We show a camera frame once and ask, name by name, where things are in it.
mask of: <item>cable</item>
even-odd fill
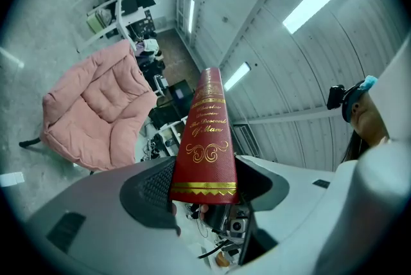
[[[221,244],[220,244],[218,247],[216,247],[214,250],[211,250],[210,252],[207,252],[207,253],[205,253],[205,254],[197,257],[197,258],[198,258],[198,259],[202,259],[202,258],[208,257],[210,254],[213,254],[213,253],[216,252],[217,250],[221,249],[221,248],[222,248],[223,246],[225,246],[228,242],[230,242],[230,241],[225,240],[223,243],[221,243]]]
[[[208,231],[207,231],[207,236],[204,236],[204,235],[201,233],[200,226],[198,225],[198,220],[199,220],[199,219],[196,219],[196,220],[195,220],[195,222],[197,223],[198,231],[200,232],[201,236],[203,236],[204,238],[207,238],[207,237],[208,237]]]

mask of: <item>concrete floor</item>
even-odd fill
[[[1,31],[0,173],[22,172],[25,182],[4,188],[16,215],[26,220],[41,205],[89,174],[39,143],[42,97],[73,64],[118,40],[100,39],[82,54],[76,46],[92,33],[85,13],[96,0],[15,0]]]

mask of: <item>pink armchair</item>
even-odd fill
[[[122,40],[69,69],[43,97],[40,138],[19,145],[41,140],[92,172],[134,164],[138,133],[156,100]]]

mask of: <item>gold border stripe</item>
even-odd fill
[[[217,98],[207,98],[195,103],[191,108],[195,108],[203,103],[225,103],[225,99],[217,99]]]
[[[171,192],[173,193],[183,193],[183,194],[188,194],[188,193],[194,193],[195,195],[198,195],[200,193],[207,195],[207,194],[213,194],[214,196],[217,194],[221,195],[234,195],[237,192],[236,188],[231,188],[228,190],[222,190],[220,188],[217,188],[215,190],[207,190],[207,189],[202,189],[202,188],[171,188]]]
[[[172,187],[181,188],[237,188],[235,182],[174,182]]]

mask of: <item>ceiling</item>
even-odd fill
[[[225,97],[231,124],[248,125],[260,157],[335,170],[351,135],[339,110],[328,111],[332,85],[379,76],[409,23],[398,0],[331,0],[294,34],[282,22],[302,0],[177,0],[177,30],[200,69],[220,67],[223,82],[252,70]]]

